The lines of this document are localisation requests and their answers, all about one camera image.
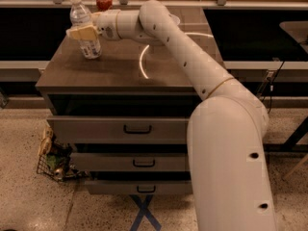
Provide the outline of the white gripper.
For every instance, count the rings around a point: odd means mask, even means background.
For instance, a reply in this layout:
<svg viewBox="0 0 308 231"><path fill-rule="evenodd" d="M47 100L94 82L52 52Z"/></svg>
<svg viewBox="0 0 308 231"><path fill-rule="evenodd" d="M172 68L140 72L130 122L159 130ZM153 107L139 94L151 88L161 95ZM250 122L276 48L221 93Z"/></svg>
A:
<svg viewBox="0 0 308 231"><path fill-rule="evenodd" d="M92 21L96 21L96 27L93 25L73 26L66 30L66 35L70 39L76 40L97 40L99 30L101 36L108 40L119 40L117 31L117 16L119 10L107 10L91 14Z"/></svg>

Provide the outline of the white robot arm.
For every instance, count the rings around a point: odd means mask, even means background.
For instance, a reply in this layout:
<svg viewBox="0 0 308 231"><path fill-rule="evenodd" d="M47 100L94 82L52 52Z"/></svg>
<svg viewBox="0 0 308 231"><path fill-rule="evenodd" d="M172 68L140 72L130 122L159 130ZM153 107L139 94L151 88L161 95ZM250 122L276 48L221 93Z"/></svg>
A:
<svg viewBox="0 0 308 231"><path fill-rule="evenodd" d="M158 39L201 99L187 146L199 231L278 231L263 148L264 104L182 32L156 0L137 11L94 13L66 32L71 39Z"/></svg>

